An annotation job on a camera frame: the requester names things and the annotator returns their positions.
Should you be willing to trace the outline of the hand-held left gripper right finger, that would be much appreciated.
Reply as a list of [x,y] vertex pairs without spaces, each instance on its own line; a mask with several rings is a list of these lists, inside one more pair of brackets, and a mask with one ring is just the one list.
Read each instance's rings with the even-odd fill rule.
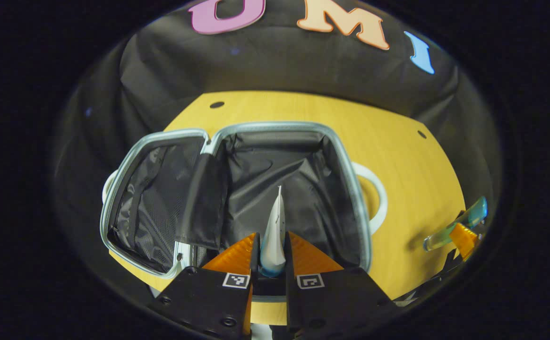
[[293,232],[284,256],[287,330],[295,338],[364,337],[398,315],[364,269],[343,268]]

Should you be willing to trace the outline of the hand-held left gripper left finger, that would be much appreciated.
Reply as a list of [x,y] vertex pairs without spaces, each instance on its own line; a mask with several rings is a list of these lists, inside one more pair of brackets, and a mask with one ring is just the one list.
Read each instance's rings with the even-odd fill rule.
[[250,338],[260,235],[250,234],[202,267],[188,266],[148,308],[205,338]]

